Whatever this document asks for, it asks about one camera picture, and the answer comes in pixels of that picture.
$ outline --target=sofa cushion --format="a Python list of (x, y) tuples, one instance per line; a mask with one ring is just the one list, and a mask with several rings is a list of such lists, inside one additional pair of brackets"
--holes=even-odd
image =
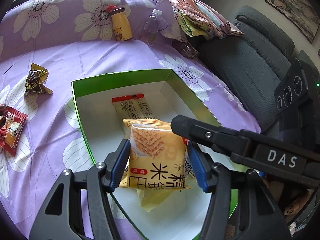
[(235, 21), (233, 24), (244, 33), (242, 38), (265, 60), (277, 77), (282, 80), (291, 65), (288, 59), (269, 39), (261, 35), (256, 29), (240, 21)]
[(276, 121), (274, 90), (290, 63), (252, 27), (246, 25), (242, 31), (243, 37), (212, 39), (197, 49), (200, 59), (228, 85), (264, 132)]
[(266, 131), (263, 132), (264, 135), (279, 139), (279, 122), (276, 120)]
[(242, 6), (235, 19), (247, 23), (267, 37), (289, 59), (294, 50), (292, 39), (270, 19), (251, 6)]

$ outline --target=white bottle cap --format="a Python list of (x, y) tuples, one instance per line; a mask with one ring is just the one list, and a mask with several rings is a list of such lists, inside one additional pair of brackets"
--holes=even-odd
[(154, 10), (152, 11), (152, 13), (156, 13), (156, 14), (161, 15), (161, 14), (162, 14), (162, 11), (154, 9)]

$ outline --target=bear illustration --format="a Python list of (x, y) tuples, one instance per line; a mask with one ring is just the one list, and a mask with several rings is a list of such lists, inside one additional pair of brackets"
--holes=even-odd
[(115, 28), (114, 29), (115, 31), (115, 35), (116, 35), (116, 39), (118, 40), (122, 40), (123, 39), (123, 36), (122, 36), (122, 28)]

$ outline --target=yellow bottle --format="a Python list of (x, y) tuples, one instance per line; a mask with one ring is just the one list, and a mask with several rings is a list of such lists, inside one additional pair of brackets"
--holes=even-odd
[(125, 15), (125, 8), (119, 8), (110, 12), (113, 31), (117, 41), (125, 41), (132, 38), (130, 23)]

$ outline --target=bed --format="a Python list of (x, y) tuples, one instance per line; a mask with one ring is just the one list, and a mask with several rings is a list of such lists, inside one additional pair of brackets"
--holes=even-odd
[[(107, 6), (124, 7), (133, 39), (116, 41)], [(165, 26), (149, 47), (139, 41), (153, 9)], [(221, 125), (260, 132), (229, 88), (197, 60), (182, 57), (171, 40), (186, 37), (169, 0), (31, 0), (7, 12), (0, 24), (0, 103), (29, 115), (16, 156), (1, 149), (0, 200), (27, 238), (37, 212), (63, 169), (73, 172), (93, 163), (85, 147), (71, 98), (71, 81), (138, 69), (171, 68), (196, 93)], [(24, 97), (31, 63), (48, 69), (52, 95)], [(83, 192), (85, 233), (92, 238)], [(123, 239), (142, 239), (114, 202)]]

